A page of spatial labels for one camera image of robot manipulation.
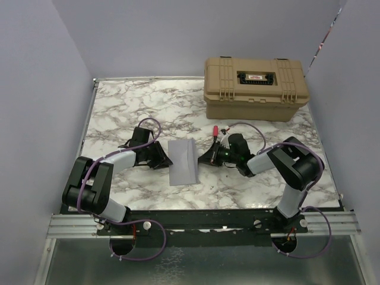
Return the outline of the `grey envelope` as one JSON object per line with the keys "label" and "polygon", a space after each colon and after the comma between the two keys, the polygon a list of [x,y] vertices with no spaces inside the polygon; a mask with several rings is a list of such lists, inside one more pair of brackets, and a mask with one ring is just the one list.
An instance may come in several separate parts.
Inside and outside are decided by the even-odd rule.
{"label": "grey envelope", "polygon": [[198,184],[198,150],[195,140],[182,139],[168,142],[170,186]]}

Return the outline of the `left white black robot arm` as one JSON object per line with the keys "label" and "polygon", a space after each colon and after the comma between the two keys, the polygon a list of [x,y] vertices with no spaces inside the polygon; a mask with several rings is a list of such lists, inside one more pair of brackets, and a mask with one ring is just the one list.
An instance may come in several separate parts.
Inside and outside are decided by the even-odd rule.
{"label": "left white black robot arm", "polygon": [[111,228],[120,235],[127,233],[131,210],[110,198],[113,176],[136,166],[156,170],[173,164],[160,142],[151,136],[152,130],[136,126],[132,138],[113,155],[97,161],[78,157],[64,188],[62,203],[110,221]]}

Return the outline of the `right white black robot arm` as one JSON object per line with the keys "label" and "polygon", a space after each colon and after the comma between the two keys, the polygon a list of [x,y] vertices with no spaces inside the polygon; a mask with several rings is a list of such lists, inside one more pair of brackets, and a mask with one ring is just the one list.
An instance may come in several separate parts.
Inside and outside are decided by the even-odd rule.
{"label": "right white black robot arm", "polygon": [[213,142],[198,158],[198,163],[215,167],[231,163],[245,177],[277,169],[286,183],[273,217],[273,226],[279,232],[293,227],[294,217],[300,213],[310,188],[319,181],[325,169],[321,158],[295,137],[253,154],[242,134],[230,135],[227,146],[220,141]]}

